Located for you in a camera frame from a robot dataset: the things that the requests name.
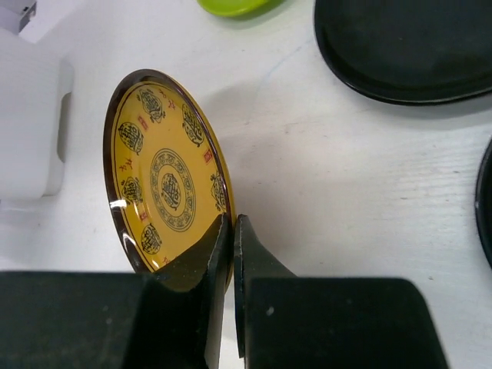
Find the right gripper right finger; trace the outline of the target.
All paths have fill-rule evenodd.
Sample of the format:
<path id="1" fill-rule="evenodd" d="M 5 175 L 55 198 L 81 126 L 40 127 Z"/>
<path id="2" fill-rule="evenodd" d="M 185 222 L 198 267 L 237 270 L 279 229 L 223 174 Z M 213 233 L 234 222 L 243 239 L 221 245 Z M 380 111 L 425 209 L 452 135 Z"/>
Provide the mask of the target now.
<path id="1" fill-rule="evenodd" d="M 403 278 L 301 277 L 234 231 L 238 353 L 248 368 L 446 368 L 427 303 Z"/>

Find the lime green round plate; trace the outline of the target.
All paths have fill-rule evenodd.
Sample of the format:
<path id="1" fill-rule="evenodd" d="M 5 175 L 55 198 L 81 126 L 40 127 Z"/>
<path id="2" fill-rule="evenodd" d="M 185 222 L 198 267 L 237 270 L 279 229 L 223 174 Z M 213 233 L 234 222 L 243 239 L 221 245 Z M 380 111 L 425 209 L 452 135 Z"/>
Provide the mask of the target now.
<path id="1" fill-rule="evenodd" d="M 275 0 L 197 0 L 208 13 L 222 18 L 236 18 L 264 12 L 283 3 Z"/>

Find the gold plate dark rim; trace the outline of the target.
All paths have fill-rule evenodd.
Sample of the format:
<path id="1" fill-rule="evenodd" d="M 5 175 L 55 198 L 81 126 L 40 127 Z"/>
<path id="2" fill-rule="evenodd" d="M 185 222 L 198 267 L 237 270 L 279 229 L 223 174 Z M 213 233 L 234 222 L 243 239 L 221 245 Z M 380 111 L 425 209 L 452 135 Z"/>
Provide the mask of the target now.
<path id="1" fill-rule="evenodd" d="M 153 69 L 125 76 L 103 131 L 105 187 L 131 267 L 156 272 L 198 243 L 212 221 L 235 220 L 224 155 L 203 110 Z"/>

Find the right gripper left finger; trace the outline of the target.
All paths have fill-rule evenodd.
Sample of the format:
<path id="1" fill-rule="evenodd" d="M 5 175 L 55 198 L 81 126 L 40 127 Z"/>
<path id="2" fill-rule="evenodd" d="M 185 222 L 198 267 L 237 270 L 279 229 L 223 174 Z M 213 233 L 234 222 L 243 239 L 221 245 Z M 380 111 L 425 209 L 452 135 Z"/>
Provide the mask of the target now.
<path id="1" fill-rule="evenodd" d="M 216 368 L 229 222 L 155 273 L 1 275 L 3 368 Z"/>

